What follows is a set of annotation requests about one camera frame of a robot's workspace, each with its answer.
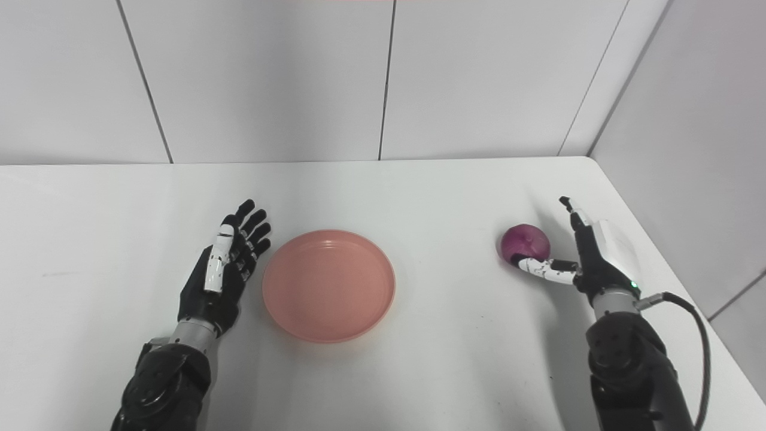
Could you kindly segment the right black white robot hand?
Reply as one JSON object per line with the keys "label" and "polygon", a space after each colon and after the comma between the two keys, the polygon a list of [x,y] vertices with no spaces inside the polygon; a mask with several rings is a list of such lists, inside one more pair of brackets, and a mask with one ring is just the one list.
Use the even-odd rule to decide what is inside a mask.
{"label": "right black white robot hand", "polygon": [[639,301],[639,265],[629,240],[609,221],[591,221],[572,198],[561,196],[559,202],[569,213],[579,261],[542,259],[530,251],[514,251],[509,263],[539,278],[575,287],[586,294],[591,305],[597,296],[611,292],[626,295],[632,303]]}

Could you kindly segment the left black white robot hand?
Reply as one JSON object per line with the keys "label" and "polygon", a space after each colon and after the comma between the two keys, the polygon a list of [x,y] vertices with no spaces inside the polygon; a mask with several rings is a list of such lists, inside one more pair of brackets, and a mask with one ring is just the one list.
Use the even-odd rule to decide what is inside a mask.
{"label": "left black white robot hand", "polygon": [[207,321],[216,335],[224,335],[238,318],[241,296],[259,258],[271,247],[271,230],[266,211],[252,199],[225,216],[181,290],[178,321]]}

